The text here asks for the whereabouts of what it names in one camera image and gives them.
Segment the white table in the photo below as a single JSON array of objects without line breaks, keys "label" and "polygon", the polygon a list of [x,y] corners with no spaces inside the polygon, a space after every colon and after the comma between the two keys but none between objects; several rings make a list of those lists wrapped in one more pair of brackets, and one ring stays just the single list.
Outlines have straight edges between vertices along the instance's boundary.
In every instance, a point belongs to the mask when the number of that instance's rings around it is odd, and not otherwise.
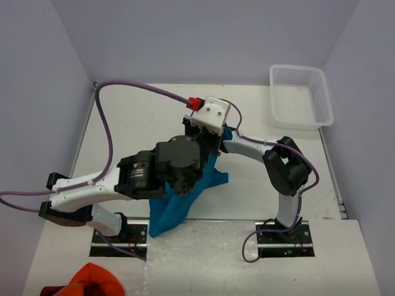
[{"label": "white table", "polygon": [[[242,221],[188,221],[156,239],[148,238],[148,262],[134,258],[90,258],[92,229],[62,228],[46,222],[24,295],[39,295],[44,286],[61,286],[87,262],[112,272],[127,295],[379,295],[375,275],[357,221],[340,220],[337,198],[318,132],[286,131],[270,126],[268,87],[160,85],[182,96],[226,97],[243,112],[241,130],[261,138],[291,136],[317,167],[320,185],[306,194],[302,214],[309,220],[316,257],[266,258],[247,264],[243,239],[255,229],[249,220],[274,217],[277,193],[262,164],[222,155],[217,168],[230,174],[228,184],[206,190],[189,218]],[[114,163],[158,141],[183,134],[188,110],[170,99],[128,87],[108,87],[102,104],[114,139]],[[230,114],[229,124],[237,116]],[[104,130],[94,107],[74,176],[99,171],[106,161]],[[108,202],[113,212],[148,217],[144,201]],[[247,245],[256,256],[256,239]]]}]

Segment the gray wall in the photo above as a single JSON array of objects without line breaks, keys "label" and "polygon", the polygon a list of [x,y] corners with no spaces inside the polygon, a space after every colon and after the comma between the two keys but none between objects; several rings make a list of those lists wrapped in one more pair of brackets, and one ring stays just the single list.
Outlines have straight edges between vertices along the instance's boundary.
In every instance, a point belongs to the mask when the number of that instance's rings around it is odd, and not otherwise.
[{"label": "gray wall", "polygon": [[96,80],[268,83],[322,67],[357,0],[52,0]]},{"label": "gray wall", "polygon": [[[0,57],[0,191],[44,190],[49,172],[70,173],[91,83],[49,1],[1,1]],[[43,220],[3,205],[0,217],[0,294],[20,295]]]},{"label": "gray wall", "polygon": [[324,67],[335,113],[325,139],[385,296],[395,295],[394,12],[393,0],[361,0]]}]

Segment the blue cloth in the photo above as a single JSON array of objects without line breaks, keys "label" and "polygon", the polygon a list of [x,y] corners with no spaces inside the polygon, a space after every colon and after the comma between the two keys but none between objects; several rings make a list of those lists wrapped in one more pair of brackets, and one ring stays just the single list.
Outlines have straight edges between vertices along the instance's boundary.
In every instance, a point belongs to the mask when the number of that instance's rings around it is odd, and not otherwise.
[{"label": "blue cloth", "polygon": [[[232,139],[231,130],[225,125],[222,139]],[[151,199],[149,201],[149,235],[157,237],[159,234],[177,227],[186,218],[193,202],[204,189],[225,184],[228,182],[228,173],[221,173],[214,168],[217,156],[211,155],[203,171],[203,178],[197,182],[193,192],[177,196],[174,190],[166,183],[167,195],[164,199]]]}]

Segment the basket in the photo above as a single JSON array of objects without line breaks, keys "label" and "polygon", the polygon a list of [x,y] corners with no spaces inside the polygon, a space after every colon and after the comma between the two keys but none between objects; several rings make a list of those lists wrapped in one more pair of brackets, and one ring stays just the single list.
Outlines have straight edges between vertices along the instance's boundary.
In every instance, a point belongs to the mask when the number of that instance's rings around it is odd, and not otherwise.
[{"label": "basket", "polygon": [[271,66],[270,101],[279,128],[316,130],[333,123],[325,75],[318,68]]}]

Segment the cable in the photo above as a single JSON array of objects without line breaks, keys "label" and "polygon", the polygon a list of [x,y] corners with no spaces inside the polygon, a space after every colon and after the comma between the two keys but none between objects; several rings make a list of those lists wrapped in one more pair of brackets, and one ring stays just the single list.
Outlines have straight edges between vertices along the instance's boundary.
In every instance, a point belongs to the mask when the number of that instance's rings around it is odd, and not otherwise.
[{"label": "cable", "polygon": [[[133,236],[133,240],[134,240],[134,242],[135,242],[135,245],[133,246],[133,248],[131,247],[131,241],[130,241],[130,239],[131,239],[132,236]],[[128,235],[128,244],[129,244],[129,249],[130,249],[132,252],[134,252],[134,251],[135,251],[135,248],[137,247],[137,237],[136,237],[134,234],[129,234],[129,235]]]},{"label": "cable", "polygon": [[[267,223],[269,223],[269,222],[271,222],[271,221],[276,222],[276,220],[274,220],[273,218],[269,218],[268,220],[266,220],[266,221],[262,224],[262,228],[263,228]],[[258,253],[258,257],[259,257],[259,258],[262,258],[262,253],[263,253],[263,252],[261,252],[260,254]]]},{"label": "cable", "polygon": [[118,251],[118,252],[120,252],[120,253],[123,253],[123,254],[125,254],[125,255],[128,255],[128,256],[131,256],[131,257],[135,257],[135,258],[140,259],[140,260],[143,260],[143,261],[147,261],[147,259],[144,258],[144,257],[141,257],[141,256],[139,256],[139,255],[136,255],[136,254],[134,254],[134,253],[131,253],[131,252],[122,250],[122,249],[120,249],[120,248],[114,246],[113,244],[111,244],[111,243],[106,239],[105,236],[102,235],[102,233],[101,233],[100,231],[98,231],[98,230],[96,230],[96,231],[98,232],[98,235],[99,235],[99,237],[103,240],[103,242],[105,242],[110,248],[113,248],[114,250],[116,250],[116,251]]},{"label": "cable", "polygon": [[[192,105],[192,102],[185,99],[184,97],[181,97],[177,94],[174,94],[172,92],[168,92],[165,91],[164,89],[160,89],[160,88],[156,88],[154,86],[148,85],[148,84],[144,84],[144,83],[140,83],[140,82],[135,82],[135,81],[123,81],[123,80],[114,80],[114,81],[108,81],[108,82],[103,82],[100,83],[96,86],[96,89],[94,91],[94,101],[96,103],[96,107],[98,108],[98,112],[101,118],[101,121],[103,122],[103,126],[104,126],[104,130],[106,132],[106,136],[107,136],[107,142],[108,142],[108,146],[109,146],[109,156],[107,159],[107,163],[105,165],[105,167],[103,168],[103,170],[101,171],[100,174],[98,174],[96,177],[94,177],[92,180],[92,182],[96,182],[99,181],[101,178],[103,178],[106,173],[108,172],[110,166],[111,166],[111,161],[112,161],[112,156],[114,154],[114,147],[112,144],[112,137],[111,137],[111,132],[110,132],[110,128],[109,125],[107,123],[106,120],[106,116],[104,115],[103,112],[103,108],[101,106],[100,103],[100,90],[102,88],[104,88],[105,86],[110,86],[110,85],[125,85],[125,86],[132,86],[135,88],[141,88],[141,89],[145,89],[147,91],[151,91],[153,93],[156,94],[161,94],[163,96],[167,96],[171,99],[174,99],[178,102],[182,102],[185,103],[186,105]],[[78,184],[74,184],[71,186],[65,186],[65,187],[60,187],[57,188],[56,191],[57,192],[62,192],[62,191],[67,191],[67,190],[72,190],[72,189],[76,189],[76,188],[80,188],[83,186],[88,185],[88,181],[86,182],[82,182],[82,183],[78,183]],[[6,202],[4,199],[2,199],[1,197],[3,195],[19,195],[19,196],[39,196],[39,195],[47,195],[47,194],[51,194],[54,193],[54,191],[38,191],[38,192],[22,192],[22,191],[1,191],[0,192],[0,204],[6,205],[7,207],[10,208],[14,208],[16,210],[21,210],[21,211],[25,211],[25,212],[32,212],[32,213],[38,213],[39,210],[37,209],[33,209],[33,208],[25,208],[25,207],[20,207],[18,205],[14,205],[10,202]]]},{"label": "cable", "polygon": [[258,254],[258,256],[257,256],[255,259],[252,259],[252,260],[249,260],[249,259],[246,258],[245,249],[246,249],[246,244],[247,244],[248,240],[249,240],[252,236],[254,236],[254,235],[256,235],[256,234],[259,234],[259,233],[264,233],[264,232],[283,233],[283,232],[288,232],[288,231],[292,230],[292,229],[295,227],[295,225],[297,225],[297,222],[299,221],[299,217],[300,217],[300,214],[301,214],[301,210],[302,210],[302,194],[303,194],[304,192],[306,192],[307,190],[312,189],[313,187],[315,187],[315,186],[318,184],[318,182],[320,181],[320,175],[318,174],[318,171],[317,171],[317,169],[313,166],[313,164],[312,164],[303,154],[301,154],[301,153],[300,153],[299,151],[297,151],[296,149],[293,149],[293,148],[290,147],[290,146],[287,146],[287,145],[284,145],[284,144],[280,144],[280,143],[277,143],[277,142],[261,141],[261,140],[256,140],[256,139],[253,139],[253,138],[249,138],[249,137],[247,137],[247,136],[243,136],[243,135],[240,133],[240,130],[239,130],[240,125],[241,125],[241,122],[243,121],[243,115],[241,114],[240,109],[236,106],[235,103],[233,103],[233,102],[231,102],[231,101],[228,101],[228,100],[226,100],[226,99],[221,99],[221,100],[223,100],[223,101],[229,103],[233,108],[235,108],[235,110],[236,110],[237,113],[239,114],[239,122],[238,122],[238,124],[237,124],[237,126],[236,126],[236,134],[237,134],[241,139],[244,139],[244,140],[247,140],[247,141],[250,141],[250,142],[253,142],[253,143],[257,143],[257,144],[263,144],[263,145],[265,145],[265,146],[266,146],[266,145],[269,145],[269,146],[278,146],[278,147],[282,147],[282,148],[288,149],[288,150],[291,151],[292,153],[294,153],[294,154],[296,154],[297,156],[299,156],[300,158],[302,158],[303,161],[307,164],[307,166],[313,171],[313,173],[314,173],[314,175],[315,175],[315,181],[314,181],[314,183],[311,184],[310,186],[307,186],[306,188],[303,188],[303,189],[299,192],[299,195],[298,195],[298,197],[297,197],[297,211],[296,211],[296,215],[295,215],[295,220],[293,221],[293,223],[292,223],[292,225],[291,225],[290,227],[285,228],[285,229],[260,229],[260,230],[256,230],[256,231],[251,232],[251,233],[245,238],[245,240],[244,240],[244,242],[243,242],[243,246],[241,247],[241,256],[243,257],[243,259],[244,259],[245,262],[247,262],[247,263],[254,263],[254,262],[256,262],[256,261],[258,261],[258,260],[260,259],[260,255]]},{"label": "cable", "polygon": [[306,248],[303,246],[303,238],[299,236],[299,242],[301,243],[302,251],[306,252]]},{"label": "cable", "polygon": [[7,207],[14,208],[16,210],[20,211],[25,211],[25,212],[31,212],[31,213],[38,213],[39,210],[36,210],[35,208],[25,208],[21,207],[19,205],[14,205],[12,203],[6,202],[4,199],[1,197],[3,195],[19,195],[19,196],[40,196],[40,195],[47,195],[52,193],[52,191],[38,191],[38,192],[22,192],[22,191],[2,191],[0,192],[0,204],[6,205]]}]

